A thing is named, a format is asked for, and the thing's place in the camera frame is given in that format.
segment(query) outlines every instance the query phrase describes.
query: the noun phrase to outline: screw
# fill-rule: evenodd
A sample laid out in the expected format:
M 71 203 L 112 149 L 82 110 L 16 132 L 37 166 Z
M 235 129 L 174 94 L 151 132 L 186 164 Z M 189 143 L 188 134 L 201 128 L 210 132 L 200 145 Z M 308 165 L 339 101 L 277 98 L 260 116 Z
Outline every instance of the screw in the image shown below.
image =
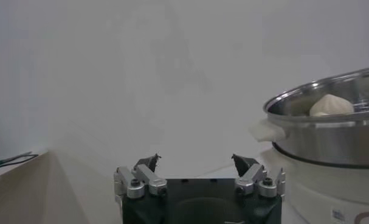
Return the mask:
M 272 179 L 271 178 L 269 178 L 269 177 L 267 177 L 267 178 L 265 178 L 264 180 L 263 180 L 263 184 L 265 185 L 265 186 L 272 186 L 273 185 L 273 181 L 272 181 Z
M 167 189 L 166 188 L 158 189 L 157 194 L 163 197 L 167 194 Z
M 238 188 L 235 189 L 235 193 L 242 196 L 242 195 L 244 195 L 245 191 L 244 191 L 243 188 L 238 187 Z
M 138 186 L 140 186 L 140 184 L 141 184 L 141 182 L 137 179 L 133 179 L 133 180 L 130 181 L 130 186 L 132 186 L 132 187 L 138 187 Z

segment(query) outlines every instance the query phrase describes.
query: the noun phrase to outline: pot handle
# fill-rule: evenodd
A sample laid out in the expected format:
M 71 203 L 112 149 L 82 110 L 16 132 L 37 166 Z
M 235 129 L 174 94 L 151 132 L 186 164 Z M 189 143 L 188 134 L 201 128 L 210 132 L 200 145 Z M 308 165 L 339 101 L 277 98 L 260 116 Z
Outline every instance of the pot handle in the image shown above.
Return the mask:
M 283 128 L 269 122 L 267 119 L 251 126 L 249 132 L 258 142 L 276 142 L 287 138 L 286 131 Z

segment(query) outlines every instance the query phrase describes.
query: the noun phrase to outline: bolt head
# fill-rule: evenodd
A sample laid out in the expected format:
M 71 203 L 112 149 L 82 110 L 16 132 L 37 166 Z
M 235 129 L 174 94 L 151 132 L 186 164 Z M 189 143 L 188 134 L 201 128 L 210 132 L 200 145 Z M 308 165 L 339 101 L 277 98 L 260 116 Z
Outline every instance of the bolt head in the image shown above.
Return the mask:
M 133 179 L 130 182 L 130 186 L 132 186 L 132 187 L 138 187 L 138 186 L 140 186 L 140 184 L 141 184 L 141 182 L 137 179 Z
M 273 185 L 273 181 L 272 181 L 272 179 L 271 178 L 269 178 L 269 177 L 267 177 L 267 178 L 265 178 L 264 180 L 263 180 L 263 184 L 265 185 L 265 186 L 272 186 Z

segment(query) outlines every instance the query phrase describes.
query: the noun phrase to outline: metal bracket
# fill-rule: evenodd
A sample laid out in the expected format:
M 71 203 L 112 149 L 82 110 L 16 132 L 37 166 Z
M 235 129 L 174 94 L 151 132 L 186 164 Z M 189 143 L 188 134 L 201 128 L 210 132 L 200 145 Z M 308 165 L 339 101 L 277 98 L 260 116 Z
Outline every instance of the metal bracket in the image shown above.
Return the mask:
M 261 196 L 267 198 L 280 195 L 284 201 L 286 192 L 286 172 L 283 168 L 275 169 L 271 175 L 258 183 L 258 191 Z
M 267 171 L 260 164 L 253 164 L 242 176 L 235 179 L 235 190 L 237 194 L 249 195 L 253 193 L 254 184 L 266 177 Z
M 136 166 L 135 176 L 149 185 L 149 192 L 153 195 L 162 196 L 167 193 L 167 181 L 158 177 L 146 165 Z
M 114 192 L 136 199 L 145 195 L 145 184 L 136 179 L 127 167 L 118 167 L 114 173 Z

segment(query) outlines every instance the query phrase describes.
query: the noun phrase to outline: white steamer base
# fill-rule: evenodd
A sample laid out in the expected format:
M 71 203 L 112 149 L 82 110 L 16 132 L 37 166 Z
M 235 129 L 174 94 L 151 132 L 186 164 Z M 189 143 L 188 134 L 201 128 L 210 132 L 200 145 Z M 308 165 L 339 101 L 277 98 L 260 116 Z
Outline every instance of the white steamer base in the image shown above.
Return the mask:
M 267 170 L 275 166 L 286 169 L 282 224 L 369 224 L 369 170 L 303 163 L 275 149 L 263 152 L 256 160 Z M 202 177 L 236 176 L 231 166 Z

